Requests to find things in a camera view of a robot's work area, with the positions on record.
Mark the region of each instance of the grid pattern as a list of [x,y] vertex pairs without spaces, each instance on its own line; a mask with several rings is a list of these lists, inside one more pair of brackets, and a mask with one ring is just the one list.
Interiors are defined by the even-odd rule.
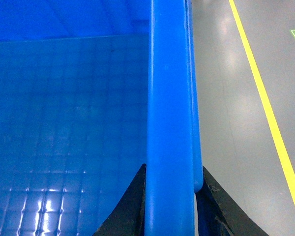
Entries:
[[0,43],[0,235],[92,235],[146,158],[147,35]]

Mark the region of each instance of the floor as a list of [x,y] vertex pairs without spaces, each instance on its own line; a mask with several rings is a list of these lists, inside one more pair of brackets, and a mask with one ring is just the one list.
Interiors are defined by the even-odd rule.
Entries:
[[[236,0],[295,171],[295,0]],[[228,0],[193,1],[204,166],[265,232],[295,236],[295,206]]]

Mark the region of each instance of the blue plastic bin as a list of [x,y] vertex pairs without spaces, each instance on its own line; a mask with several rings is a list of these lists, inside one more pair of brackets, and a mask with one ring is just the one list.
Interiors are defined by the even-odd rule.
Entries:
[[0,1],[0,236],[92,235],[143,163],[146,235],[192,235],[190,2]]

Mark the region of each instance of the blue plastic edge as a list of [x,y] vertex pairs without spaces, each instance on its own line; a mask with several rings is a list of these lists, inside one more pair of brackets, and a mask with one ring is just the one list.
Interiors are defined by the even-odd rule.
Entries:
[[191,103],[192,103],[192,119],[193,119],[193,174],[194,174],[194,191],[197,193],[203,186],[203,168],[200,147],[200,124],[198,113],[198,96],[197,96],[197,82],[195,57],[193,46],[193,27],[192,27],[192,6],[191,1],[187,0],[187,22],[189,34],[189,62],[190,62],[190,79],[191,79]]
[[190,0],[151,1],[147,236],[194,235],[203,177],[190,16]]

